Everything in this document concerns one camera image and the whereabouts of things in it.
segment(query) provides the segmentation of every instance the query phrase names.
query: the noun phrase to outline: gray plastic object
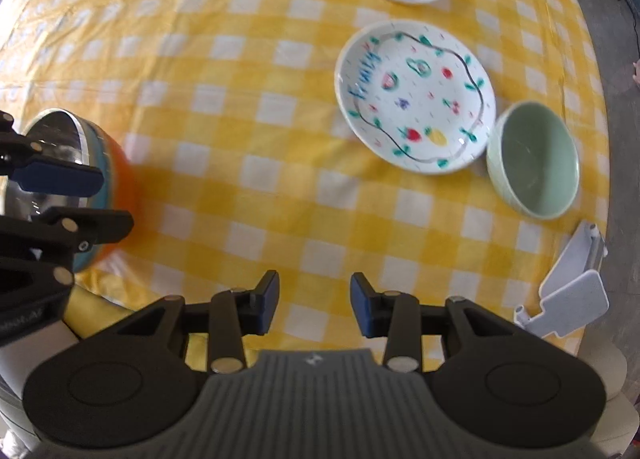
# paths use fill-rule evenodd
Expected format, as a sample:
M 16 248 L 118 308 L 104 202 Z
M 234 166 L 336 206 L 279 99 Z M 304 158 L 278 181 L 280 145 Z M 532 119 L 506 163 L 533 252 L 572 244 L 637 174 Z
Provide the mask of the gray plastic object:
M 262 351 L 252 368 L 210 376 L 193 408 L 176 425 L 148 441 L 105 450 L 70 449 L 44 441 L 30 458 L 604 459 L 604 456 L 587 437 L 553 449 L 530 450 L 484 441 L 449 420 L 422 376 L 391 372 L 375 363 L 369 349 L 360 349 Z

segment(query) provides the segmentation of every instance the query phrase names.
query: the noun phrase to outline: black cable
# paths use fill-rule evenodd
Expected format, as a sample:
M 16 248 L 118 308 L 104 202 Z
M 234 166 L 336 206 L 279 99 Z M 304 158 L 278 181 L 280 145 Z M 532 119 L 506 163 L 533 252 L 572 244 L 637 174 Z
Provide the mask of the black cable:
M 640 38 L 638 38 L 638 19 L 636 18 L 636 13 L 634 12 L 634 9 L 631 7 L 631 4 L 629 4 L 628 0 L 624 0 L 626 6 L 629 8 L 629 11 L 631 11 L 631 16 L 634 19 L 634 33 L 636 33 L 636 47 L 638 48 L 638 60 L 640 60 Z

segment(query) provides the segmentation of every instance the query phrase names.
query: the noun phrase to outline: green bowl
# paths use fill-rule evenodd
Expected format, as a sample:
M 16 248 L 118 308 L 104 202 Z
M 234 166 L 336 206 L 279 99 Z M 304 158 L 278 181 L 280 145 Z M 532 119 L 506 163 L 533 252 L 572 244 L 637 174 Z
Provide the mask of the green bowl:
M 536 219 L 561 216 L 578 193 L 574 140 L 564 121 L 542 103 L 515 103 L 498 118 L 486 161 L 500 197 Z

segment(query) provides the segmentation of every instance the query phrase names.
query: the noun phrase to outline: table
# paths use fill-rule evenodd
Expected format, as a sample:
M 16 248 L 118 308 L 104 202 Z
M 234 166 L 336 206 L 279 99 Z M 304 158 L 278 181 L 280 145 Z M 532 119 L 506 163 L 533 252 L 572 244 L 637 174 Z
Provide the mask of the table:
M 561 219 L 520 216 L 483 162 L 438 177 L 378 159 L 348 129 L 333 71 L 359 28 L 433 23 L 487 69 L 498 110 L 540 100 L 566 120 L 580 193 Z M 609 147 L 602 86 L 576 0 L 15 0 L 0 36 L 0 108 L 97 122 L 126 150 L 142 210 L 83 285 L 130 309 L 169 293 L 207 301 L 280 272 L 270 334 L 251 348 L 370 346 L 348 278 L 424 303 L 463 295 L 511 318 L 582 218 L 604 232 Z M 574 352 L 578 331 L 556 341 Z M 425 338 L 426 365 L 442 359 Z

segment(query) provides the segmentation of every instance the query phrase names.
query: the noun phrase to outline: gingham tablecloth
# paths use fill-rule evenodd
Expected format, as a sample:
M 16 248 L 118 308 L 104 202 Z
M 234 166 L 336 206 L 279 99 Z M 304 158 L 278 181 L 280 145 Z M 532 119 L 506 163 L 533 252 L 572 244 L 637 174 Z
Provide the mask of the gingham tablecloth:
M 498 110 L 540 100 L 580 153 L 561 219 L 535 222 L 495 194 L 482 162 L 446 176 L 395 168 L 351 134 L 334 97 L 338 52 L 359 28 L 413 18 L 462 40 Z M 248 347 L 369 345 L 348 279 L 424 303 L 463 295 L 511 318 L 582 218 L 606 228 L 602 87 L 576 0 L 15 0 L 2 18 L 0 108 L 50 106 L 100 124 L 126 150 L 142 210 L 122 249 L 82 277 L 138 309 L 178 293 L 207 301 L 280 272 L 268 336 Z M 581 333 L 559 342 L 574 351 Z M 442 355 L 425 339 L 434 365 Z

